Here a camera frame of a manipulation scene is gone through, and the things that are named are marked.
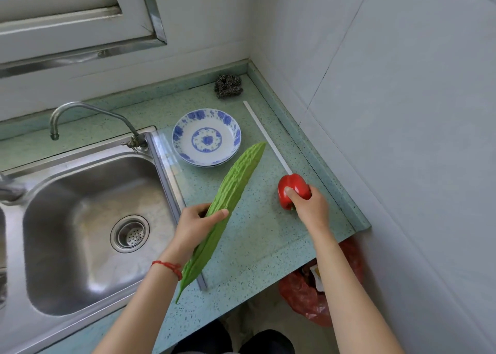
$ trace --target stainless steel sink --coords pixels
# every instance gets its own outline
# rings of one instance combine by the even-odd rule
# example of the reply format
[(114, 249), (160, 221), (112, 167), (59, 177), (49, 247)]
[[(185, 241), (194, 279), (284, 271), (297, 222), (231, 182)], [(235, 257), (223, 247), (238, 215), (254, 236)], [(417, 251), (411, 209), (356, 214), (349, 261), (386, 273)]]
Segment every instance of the stainless steel sink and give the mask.
[(36, 352), (124, 306), (171, 240), (183, 199), (154, 127), (140, 132), (137, 153), (120, 136), (5, 173), (27, 193), (0, 203), (1, 353)]

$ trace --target red string bracelet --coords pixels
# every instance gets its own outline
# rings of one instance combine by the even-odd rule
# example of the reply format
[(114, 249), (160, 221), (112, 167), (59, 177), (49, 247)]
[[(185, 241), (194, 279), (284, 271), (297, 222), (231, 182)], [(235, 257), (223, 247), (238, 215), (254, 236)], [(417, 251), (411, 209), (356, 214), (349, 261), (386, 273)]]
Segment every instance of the red string bracelet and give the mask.
[(152, 261), (152, 265), (153, 264), (162, 264), (164, 267), (167, 267), (171, 271), (173, 271), (176, 274), (177, 278), (179, 278), (179, 281), (183, 279), (183, 273), (181, 272), (181, 264), (164, 263), (163, 261), (160, 260)]

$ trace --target faucet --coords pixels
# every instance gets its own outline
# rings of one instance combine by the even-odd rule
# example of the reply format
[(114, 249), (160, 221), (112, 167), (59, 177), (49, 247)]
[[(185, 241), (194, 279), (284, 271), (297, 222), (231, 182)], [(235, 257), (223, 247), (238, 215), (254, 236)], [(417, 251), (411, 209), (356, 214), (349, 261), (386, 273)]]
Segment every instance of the faucet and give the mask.
[(12, 179), (0, 172), (0, 201), (16, 201), (25, 192), (26, 189), (22, 185), (16, 184)]
[(52, 138), (52, 140), (58, 140), (59, 139), (59, 130), (57, 128), (57, 122), (59, 120), (60, 115), (64, 111), (66, 111), (70, 108), (73, 108), (73, 107), (88, 108), (90, 110), (96, 111), (97, 113), (102, 113), (102, 114), (106, 114), (109, 116), (113, 116), (114, 118), (117, 118), (117, 119), (121, 119), (127, 125), (127, 127), (129, 127), (129, 129), (133, 133), (133, 135), (131, 136), (131, 140), (129, 140), (127, 143), (122, 143), (122, 145), (127, 145), (128, 147), (132, 148), (135, 152), (136, 152), (137, 147), (141, 147), (143, 149), (148, 147), (148, 144), (146, 143), (146, 140), (145, 140), (145, 135), (142, 133), (138, 133), (138, 131), (136, 131), (136, 129), (133, 127), (133, 125), (129, 122), (129, 120), (127, 120), (122, 115), (111, 113), (108, 110), (104, 110), (102, 108), (98, 108), (96, 106), (92, 106), (92, 105), (86, 104), (84, 102), (78, 102), (78, 101), (68, 102), (66, 104), (60, 105), (59, 107), (57, 107), (53, 111), (52, 116), (50, 117), (50, 137)]

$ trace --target metal window trim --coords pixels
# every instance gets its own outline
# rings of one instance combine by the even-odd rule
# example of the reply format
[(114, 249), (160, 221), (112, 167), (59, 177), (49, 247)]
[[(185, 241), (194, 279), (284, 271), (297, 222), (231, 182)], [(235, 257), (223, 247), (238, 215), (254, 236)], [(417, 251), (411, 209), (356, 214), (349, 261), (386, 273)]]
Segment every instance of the metal window trim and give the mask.
[(148, 11), (148, 16), (153, 25), (154, 35), (149, 37), (134, 38), (130, 40), (102, 44), (83, 49), (71, 50), (23, 59), (8, 63), (0, 63), (0, 79), (18, 76), (25, 73), (42, 71), (45, 69), (67, 66), (75, 63), (83, 63), (91, 60), (103, 59), (110, 56), (117, 56), (128, 52), (151, 49), (165, 46), (167, 38), (165, 36), (162, 19), (158, 11), (156, 0), (144, 0)]

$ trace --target person's left arm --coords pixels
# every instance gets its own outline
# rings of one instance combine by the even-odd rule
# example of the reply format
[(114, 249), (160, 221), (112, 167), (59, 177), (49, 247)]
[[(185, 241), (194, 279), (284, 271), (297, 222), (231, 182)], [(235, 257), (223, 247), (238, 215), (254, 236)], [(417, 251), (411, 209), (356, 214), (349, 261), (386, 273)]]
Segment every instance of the person's left arm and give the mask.
[[(183, 210), (174, 238), (157, 260), (184, 266), (212, 227), (228, 215), (227, 209), (223, 209), (201, 218), (201, 214), (209, 206), (210, 204), (199, 204)], [(177, 275), (171, 269), (162, 264), (154, 264), (93, 353), (152, 352), (177, 281)]]

